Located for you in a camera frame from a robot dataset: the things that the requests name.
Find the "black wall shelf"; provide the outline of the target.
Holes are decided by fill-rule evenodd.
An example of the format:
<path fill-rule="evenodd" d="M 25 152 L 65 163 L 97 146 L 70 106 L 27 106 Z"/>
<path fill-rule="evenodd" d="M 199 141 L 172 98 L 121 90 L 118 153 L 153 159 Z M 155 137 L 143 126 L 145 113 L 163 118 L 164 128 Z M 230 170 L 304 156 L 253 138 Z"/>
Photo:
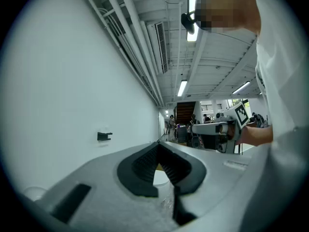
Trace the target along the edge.
<path fill-rule="evenodd" d="M 112 135 L 112 132 L 108 132 L 108 133 L 98 132 L 97 133 L 97 141 L 99 141 L 99 142 L 109 141 L 109 140 L 111 140 L 111 138 L 109 137 L 111 135 Z"/>

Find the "brown staircase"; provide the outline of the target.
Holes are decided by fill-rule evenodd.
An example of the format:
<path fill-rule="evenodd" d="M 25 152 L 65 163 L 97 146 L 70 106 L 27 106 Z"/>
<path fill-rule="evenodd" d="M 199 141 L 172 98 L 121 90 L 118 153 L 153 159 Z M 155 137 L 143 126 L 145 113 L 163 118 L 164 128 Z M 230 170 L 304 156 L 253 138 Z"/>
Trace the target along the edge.
<path fill-rule="evenodd" d="M 177 124 L 187 125 L 192 119 L 191 115 L 194 113 L 196 102 L 178 102 L 175 107 L 175 116 Z"/>

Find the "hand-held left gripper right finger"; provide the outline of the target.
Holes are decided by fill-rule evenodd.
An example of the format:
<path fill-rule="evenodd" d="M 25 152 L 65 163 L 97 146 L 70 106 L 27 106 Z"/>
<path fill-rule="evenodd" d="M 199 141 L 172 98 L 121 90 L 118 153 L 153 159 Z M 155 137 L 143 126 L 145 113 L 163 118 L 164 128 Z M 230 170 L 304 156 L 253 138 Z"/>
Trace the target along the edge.
<path fill-rule="evenodd" d="M 164 142 L 158 145 L 158 163 L 174 187 L 172 218 L 181 226 L 196 219 L 197 216 L 184 207 L 181 197 L 195 193 L 200 187 L 207 173 L 205 165 Z"/>

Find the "person's right forearm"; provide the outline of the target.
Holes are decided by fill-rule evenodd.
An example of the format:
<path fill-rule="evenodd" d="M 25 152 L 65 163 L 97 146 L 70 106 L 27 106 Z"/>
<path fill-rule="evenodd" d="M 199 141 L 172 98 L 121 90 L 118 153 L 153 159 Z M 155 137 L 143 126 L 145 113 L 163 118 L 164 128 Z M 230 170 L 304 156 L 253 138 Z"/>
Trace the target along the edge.
<path fill-rule="evenodd" d="M 266 128 L 255 128 L 245 126 L 242 129 L 241 136 L 237 140 L 236 145 L 248 144 L 253 146 L 259 146 L 268 144 L 273 141 L 273 128 L 268 126 Z"/>

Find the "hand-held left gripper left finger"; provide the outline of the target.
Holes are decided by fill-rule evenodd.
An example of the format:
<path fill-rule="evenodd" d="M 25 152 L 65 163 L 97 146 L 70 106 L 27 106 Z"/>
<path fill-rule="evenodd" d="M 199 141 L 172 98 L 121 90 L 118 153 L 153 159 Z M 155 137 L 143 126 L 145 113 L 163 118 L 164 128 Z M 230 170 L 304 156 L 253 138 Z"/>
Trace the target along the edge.
<path fill-rule="evenodd" d="M 117 177 L 135 196 L 158 197 L 158 190 L 153 186 L 155 171 L 159 164 L 157 154 L 158 143 L 152 143 L 119 163 Z"/>

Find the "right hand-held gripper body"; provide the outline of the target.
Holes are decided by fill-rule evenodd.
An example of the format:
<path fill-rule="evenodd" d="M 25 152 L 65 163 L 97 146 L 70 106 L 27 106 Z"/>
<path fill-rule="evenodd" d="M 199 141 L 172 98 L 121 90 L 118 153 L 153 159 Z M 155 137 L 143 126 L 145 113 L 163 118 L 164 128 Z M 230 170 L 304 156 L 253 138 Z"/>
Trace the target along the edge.
<path fill-rule="evenodd" d="M 234 154 L 236 142 L 241 136 L 242 129 L 249 122 L 249 116 L 245 110 L 243 103 L 240 102 L 237 105 L 229 108 L 228 110 L 217 113 L 216 123 L 217 122 L 227 122 L 228 125 L 236 125 L 236 134 L 234 139 L 229 140 L 227 134 L 220 134 L 216 139 L 217 151 L 219 151 L 220 153 Z"/>

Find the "bundle of white ceiling pipes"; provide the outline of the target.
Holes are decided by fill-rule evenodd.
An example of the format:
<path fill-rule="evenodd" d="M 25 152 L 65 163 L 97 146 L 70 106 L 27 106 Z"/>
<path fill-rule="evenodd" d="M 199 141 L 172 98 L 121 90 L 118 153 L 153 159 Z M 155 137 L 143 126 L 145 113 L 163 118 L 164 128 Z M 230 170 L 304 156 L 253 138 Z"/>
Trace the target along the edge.
<path fill-rule="evenodd" d="M 138 16 L 134 0 L 88 2 L 156 105 L 163 106 L 152 42 L 145 22 Z"/>

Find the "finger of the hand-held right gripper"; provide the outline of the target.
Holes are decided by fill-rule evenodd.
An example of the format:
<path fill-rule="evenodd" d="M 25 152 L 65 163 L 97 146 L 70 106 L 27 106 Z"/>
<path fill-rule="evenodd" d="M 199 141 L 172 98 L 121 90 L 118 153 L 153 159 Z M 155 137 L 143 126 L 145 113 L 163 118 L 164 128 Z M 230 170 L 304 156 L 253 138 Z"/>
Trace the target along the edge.
<path fill-rule="evenodd" d="M 190 130 L 195 134 L 203 135 L 226 135 L 228 132 L 228 123 L 227 122 L 217 122 L 209 124 L 196 124 L 191 125 Z"/>

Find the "person's white t-shirt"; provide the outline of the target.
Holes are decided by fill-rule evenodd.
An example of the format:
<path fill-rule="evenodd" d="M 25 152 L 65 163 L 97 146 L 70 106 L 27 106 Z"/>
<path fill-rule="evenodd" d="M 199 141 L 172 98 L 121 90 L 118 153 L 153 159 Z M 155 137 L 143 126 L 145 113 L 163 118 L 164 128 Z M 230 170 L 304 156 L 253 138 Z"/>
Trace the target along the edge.
<path fill-rule="evenodd" d="M 299 231 L 309 203 L 309 47 L 285 0 L 256 0 L 261 17 L 256 79 L 273 141 L 259 145 L 265 162 L 241 232 Z"/>

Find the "white ceiling air conditioner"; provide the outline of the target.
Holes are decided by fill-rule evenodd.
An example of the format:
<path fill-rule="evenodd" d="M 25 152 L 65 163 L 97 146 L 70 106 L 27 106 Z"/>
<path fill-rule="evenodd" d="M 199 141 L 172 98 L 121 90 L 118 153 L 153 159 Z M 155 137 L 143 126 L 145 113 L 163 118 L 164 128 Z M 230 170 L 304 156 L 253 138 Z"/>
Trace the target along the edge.
<path fill-rule="evenodd" d="M 152 46 L 156 69 L 159 74 L 168 71 L 168 53 L 163 22 L 157 22 L 146 26 Z"/>

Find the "person's right hand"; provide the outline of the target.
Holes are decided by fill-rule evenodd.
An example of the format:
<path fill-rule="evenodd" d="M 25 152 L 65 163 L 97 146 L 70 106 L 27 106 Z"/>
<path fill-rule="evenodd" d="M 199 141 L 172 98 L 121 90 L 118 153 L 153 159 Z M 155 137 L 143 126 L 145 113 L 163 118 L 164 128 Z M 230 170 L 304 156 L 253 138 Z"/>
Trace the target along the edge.
<path fill-rule="evenodd" d="M 227 131 L 227 136 L 229 140 L 232 140 L 235 138 L 236 134 L 236 125 L 235 124 L 229 124 L 228 125 L 228 131 Z"/>

